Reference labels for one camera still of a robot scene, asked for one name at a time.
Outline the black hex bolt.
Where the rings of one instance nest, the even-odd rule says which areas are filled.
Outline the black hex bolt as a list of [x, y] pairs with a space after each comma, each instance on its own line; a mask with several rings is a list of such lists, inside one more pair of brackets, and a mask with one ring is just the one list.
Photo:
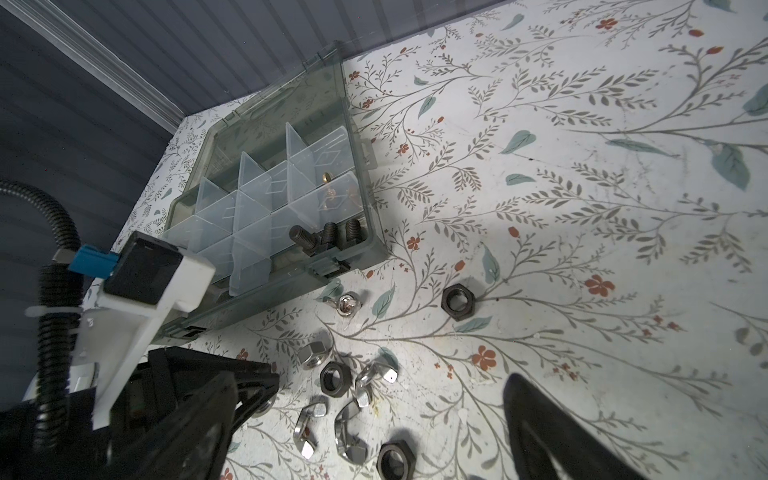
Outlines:
[[364, 240], [363, 228], [356, 218], [349, 219], [344, 224], [344, 235], [338, 241], [338, 247], [343, 250], [360, 244]]
[[320, 233], [311, 233], [300, 225], [294, 225], [289, 230], [289, 238], [305, 255], [314, 256], [337, 246], [338, 225], [328, 222]]

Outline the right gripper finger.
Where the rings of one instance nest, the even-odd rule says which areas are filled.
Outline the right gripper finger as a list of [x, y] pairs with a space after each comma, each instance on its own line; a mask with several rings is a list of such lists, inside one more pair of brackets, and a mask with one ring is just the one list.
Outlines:
[[509, 444], [520, 479], [640, 479], [628, 466], [520, 374], [503, 390]]

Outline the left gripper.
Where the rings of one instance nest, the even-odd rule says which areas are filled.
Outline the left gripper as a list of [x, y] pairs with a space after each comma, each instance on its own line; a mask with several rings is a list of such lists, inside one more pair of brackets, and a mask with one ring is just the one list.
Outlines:
[[267, 363], [181, 347], [150, 351], [96, 424], [95, 391], [69, 394], [58, 443], [35, 446], [37, 405], [1, 415], [4, 479], [216, 479], [232, 437], [265, 413], [280, 377]]

